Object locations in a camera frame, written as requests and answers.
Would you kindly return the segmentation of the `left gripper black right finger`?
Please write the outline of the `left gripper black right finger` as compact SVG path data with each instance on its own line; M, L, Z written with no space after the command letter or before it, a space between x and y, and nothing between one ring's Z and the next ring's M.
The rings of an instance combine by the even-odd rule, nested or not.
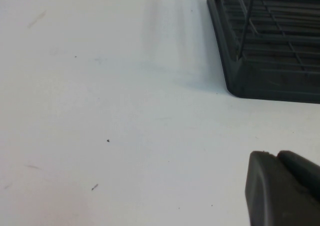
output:
M320 166L289 150L282 150L277 158L293 177L314 197L320 196Z

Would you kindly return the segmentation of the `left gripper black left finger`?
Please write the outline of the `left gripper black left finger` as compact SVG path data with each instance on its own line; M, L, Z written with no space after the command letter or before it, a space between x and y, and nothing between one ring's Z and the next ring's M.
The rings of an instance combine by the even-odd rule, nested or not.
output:
M318 226L320 196L313 196L277 158L250 154L245 198L252 226Z

